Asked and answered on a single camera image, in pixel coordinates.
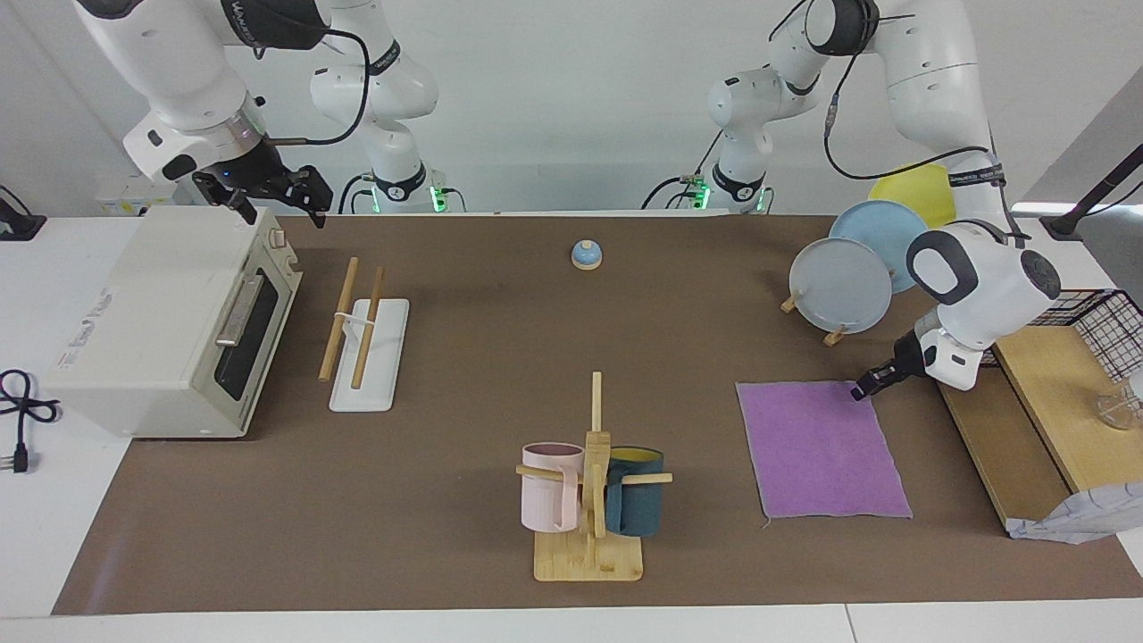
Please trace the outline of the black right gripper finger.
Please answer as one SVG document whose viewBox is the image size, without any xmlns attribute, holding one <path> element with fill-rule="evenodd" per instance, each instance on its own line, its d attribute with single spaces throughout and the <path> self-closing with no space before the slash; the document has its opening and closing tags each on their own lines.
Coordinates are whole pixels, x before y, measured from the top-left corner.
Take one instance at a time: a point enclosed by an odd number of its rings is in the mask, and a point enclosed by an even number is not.
<svg viewBox="0 0 1143 643">
<path fill-rule="evenodd" d="M 209 172 L 192 172 L 192 182 L 208 204 L 225 206 L 231 211 L 238 212 L 246 224 L 256 223 L 258 216 L 256 208 L 250 204 L 241 188 L 227 188 Z"/>
<path fill-rule="evenodd" d="M 317 170 L 306 164 L 297 171 L 286 174 L 287 187 L 283 203 L 306 212 L 317 230 L 323 230 L 331 208 L 330 184 Z"/>
</svg>

